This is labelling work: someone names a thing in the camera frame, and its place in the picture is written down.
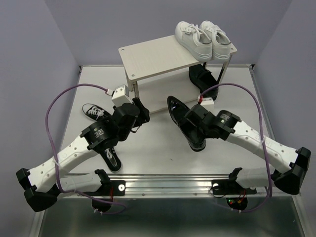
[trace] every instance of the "white sneaker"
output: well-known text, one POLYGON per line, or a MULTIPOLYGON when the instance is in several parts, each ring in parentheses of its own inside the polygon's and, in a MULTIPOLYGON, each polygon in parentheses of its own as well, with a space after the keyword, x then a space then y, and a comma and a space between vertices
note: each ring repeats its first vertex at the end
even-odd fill
POLYGON ((176 39, 198 61, 207 62, 212 59, 212 40, 197 25, 179 22, 176 26, 176 39))
POLYGON ((213 59, 221 62, 228 61, 231 53, 231 41, 226 33, 210 21, 203 21, 199 27, 212 40, 213 59))

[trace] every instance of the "purple cable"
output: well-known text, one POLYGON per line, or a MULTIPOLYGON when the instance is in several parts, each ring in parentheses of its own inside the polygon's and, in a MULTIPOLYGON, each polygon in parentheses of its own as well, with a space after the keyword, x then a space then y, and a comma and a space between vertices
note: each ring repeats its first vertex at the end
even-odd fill
POLYGON ((222 85, 233 85, 233 86, 239 87, 239 88, 241 88, 241 89, 247 91, 248 94, 250 94, 251 97, 253 98, 253 100, 255 101, 256 106, 257 106, 257 109, 258 109, 260 138, 261 138, 261 141, 262 141, 263 153, 264 153, 265 163, 266 163, 266 168, 267 168, 269 189, 266 189, 267 195, 266 195, 266 197, 265 197, 265 199, 263 200, 262 203, 260 203, 257 207, 255 207, 255 208, 253 208, 253 209, 242 211, 242 212, 252 212, 252 211, 257 210, 257 209, 260 208, 261 206, 263 206, 263 204, 265 204, 265 202, 268 200, 268 198, 271 198, 271 197, 272 197, 272 179, 271 179, 271 172, 270 172, 270 167, 269 167, 269 156, 268 156, 267 147, 266 147, 266 143, 265 143, 265 141, 264 141, 264 135, 263 135, 262 113, 261 113, 261 109, 260 109, 259 102, 258 102, 258 100, 256 99, 255 95, 254 95, 250 90, 248 90, 247 88, 243 87, 242 85, 238 85, 238 84, 234 84, 234 83, 222 83, 222 84, 218 84, 218 85, 212 86, 212 87, 210 87, 209 89, 207 89, 206 91, 204 91, 204 92, 201 94, 201 96, 203 96, 205 93, 209 92, 210 90, 213 90, 213 89, 215 89, 215 88, 218 88, 219 86, 222 86, 222 85))
MULTIPOLYGON (((47 109, 47 112, 46 112, 46 116, 45 116, 45 127, 46 127, 46 133, 48 135, 48 138, 49 138, 49 142, 50 142, 50 145, 51 145, 51 148, 53 150, 53 153, 54 153, 54 158, 55 158, 55 161, 58 163, 58 155, 57 155, 57 151, 56 151, 56 147, 55 147, 55 143, 53 141, 53 138, 49 132, 49 127, 48 127, 48 115, 49 115, 49 112, 51 110, 51 108, 53 107, 53 105, 55 104, 55 102, 59 99, 59 97, 61 97, 63 94, 65 94, 66 92, 74 89, 74 88, 77 88, 77 87, 80 87, 80 86, 91 86, 91 87, 96 87, 96 88, 99 88, 105 92, 108 92, 108 89, 106 88, 103 88, 101 86, 98 86, 98 85, 93 85, 93 84, 78 84, 78 85, 75 85, 75 86, 72 86, 72 87, 69 87, 68 89, 64 90, 63 92, 61 92, 54 100, 53 102, 51 102, 51 104, 49 105, 48 109, 47 109)), ((57 180, 57 186, 59 188, 59 190, 62 192, 62 193, 76 193, 76 194, 79 194, 81 196, 84 196, 84 197, 87 197, 91 200, 94 200, 94 201, 98 201, 98 202, 101 202, 101 203, 105 203, 105 204, 113 204, 113 205, 118 205, 118 206, 122 206, 123 207, 123 210, 120 210, 120 211, 116 211, 116 212, 111 212, 111 213, 103 213, 105 215, 114 215, 114 214, 119 214, 123 211, 125 211, 126 209, 126 206, 122 203, 119 203, 119 202, 112 202, 112 201, 104 201, 104 200, 101 200, 101 199, 98 199, 98 198, 95 198, 95 197, 92 197, 92 196, 89 196, 83 192, 80 192, 80 191, 76 191, 76 190, 63 190, 62 186, 61 186, 61 183, 60 183, 60 175, 59 175, 59 167, 57 164, 55 164, 55 172, 56 172, 56 180, 57 180)))

